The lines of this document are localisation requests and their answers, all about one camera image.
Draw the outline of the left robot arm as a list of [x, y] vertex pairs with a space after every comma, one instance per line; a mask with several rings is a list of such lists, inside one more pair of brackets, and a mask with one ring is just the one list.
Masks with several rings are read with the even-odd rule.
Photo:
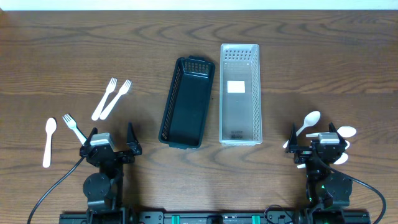
[[87, 223], [138, 223], [130, 207], [123, 206], [123, 165], [132, 164], [142, 154], [132, 123], [128, 124], [126, 144], [128, 150], [115, 151], [108, 133], [93, 128], [80, 148], [80, 156], [99, 171], [86, 178], [83, 193], [87, 197]]

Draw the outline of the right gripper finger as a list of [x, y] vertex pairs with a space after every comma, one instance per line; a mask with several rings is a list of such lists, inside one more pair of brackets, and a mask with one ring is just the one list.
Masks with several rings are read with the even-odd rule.
[[346, 145], [345, 139], [337, 132], [337, 129], [333, 123], [329, 123], [328, 128], [331, 136], [331, 138], [328, 140], [329, 144]]
[[298, 145], [297, 142], [297, 129], [295, 127], [295, 124], [292, 125], [292, 132], [290, 135], [290, 139], [288, 140], [288, 145], [287, 148], [290, 149], [291, 147], [295, 147]]

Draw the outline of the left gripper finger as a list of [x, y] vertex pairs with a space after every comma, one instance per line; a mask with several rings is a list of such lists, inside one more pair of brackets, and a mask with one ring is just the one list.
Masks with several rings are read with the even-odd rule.
[[91, 142], [91, 139], [92, 139], [92, 137], [95, 135], [95, 134], [97, 134], [98, 133], [98, 129], [97, 128], [93, 128], [92, 130], [91, 130], [91, 133], [90, 133], [90, 135], [87, 137], [87, 139], [86, 139], [86, 141], [84, 142], [84, 146], [90, 146], [91, 144], [90, 144], [90, 142]]
[[134, 155], [142, 154], [142, 147], [136, 138], [136, 135], [135, 135], [134, 129], [133, 129], [133, 125], [131, 122], [128, 123], [126, 144], [129, 146], [131, 152]]

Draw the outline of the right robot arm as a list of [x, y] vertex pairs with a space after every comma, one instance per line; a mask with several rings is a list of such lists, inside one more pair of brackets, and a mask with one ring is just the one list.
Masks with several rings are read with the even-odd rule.
[[292, 127], [286, 153], [294, 154], [294, 163], [305, 164], [306, 194], [310, 203], [294, 212], [293, 223], [346, 223], [344, 208], [349, 206], [353, 181], [332, 172], [346, 150], [347, 143], [333, 123], [327, 133], [320, 133], [309, 146], [299, 146], [295, 126]]

